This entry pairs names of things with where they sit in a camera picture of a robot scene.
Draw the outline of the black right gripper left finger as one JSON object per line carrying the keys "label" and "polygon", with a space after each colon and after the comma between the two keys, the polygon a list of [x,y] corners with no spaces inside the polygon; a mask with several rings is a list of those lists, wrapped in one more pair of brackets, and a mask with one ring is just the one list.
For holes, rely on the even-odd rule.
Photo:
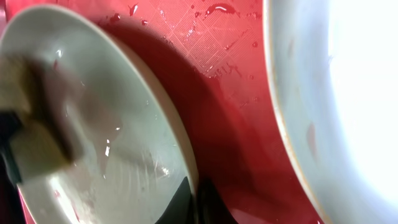
{"label": "black right gripper left finger", "polygon": [[185,177],[176,193],[155,224],[194,224],[194,204],[188,178]]}

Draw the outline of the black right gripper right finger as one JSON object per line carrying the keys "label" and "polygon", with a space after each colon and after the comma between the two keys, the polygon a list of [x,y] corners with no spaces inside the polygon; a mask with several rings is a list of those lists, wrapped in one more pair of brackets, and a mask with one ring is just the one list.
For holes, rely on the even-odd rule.
{"label": "black right gripper right finger", "polygon": [[238,224],[210,179],[200,184],[197,203],[201,224]]}

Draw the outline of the pale green ceramic plate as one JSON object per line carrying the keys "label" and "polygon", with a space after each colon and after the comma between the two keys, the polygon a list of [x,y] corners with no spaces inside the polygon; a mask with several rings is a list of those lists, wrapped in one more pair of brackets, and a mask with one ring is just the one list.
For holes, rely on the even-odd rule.
{"label": "pale green ceramic plate", "polygon": [[184,125],[157,77],[131,49],[64,7],[16,14],[1,56],[53,68],[47,88],[76,167],[12,182],[36,223],[156,223],[187,177],[195,205],[198,171]]}

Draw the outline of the green yellow sponge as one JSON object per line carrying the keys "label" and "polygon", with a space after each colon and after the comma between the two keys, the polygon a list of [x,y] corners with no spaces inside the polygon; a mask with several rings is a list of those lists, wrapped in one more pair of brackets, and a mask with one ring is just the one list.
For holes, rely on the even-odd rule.
{"label": "green yellow sponge", "polygon": [[72,137],[55,114],[46,84],[55,77],[40,61],[1,56],[1,159],[16,184],[76,167]]}

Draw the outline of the white ceramic plate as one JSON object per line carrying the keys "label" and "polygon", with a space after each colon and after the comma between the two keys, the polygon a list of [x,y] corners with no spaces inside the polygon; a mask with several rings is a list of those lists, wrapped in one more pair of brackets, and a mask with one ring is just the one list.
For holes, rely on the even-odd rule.
{"label": "white ceramic plate", "polygon": [[397,1],[270,0],[269,90],[325,223],[397,222]]}

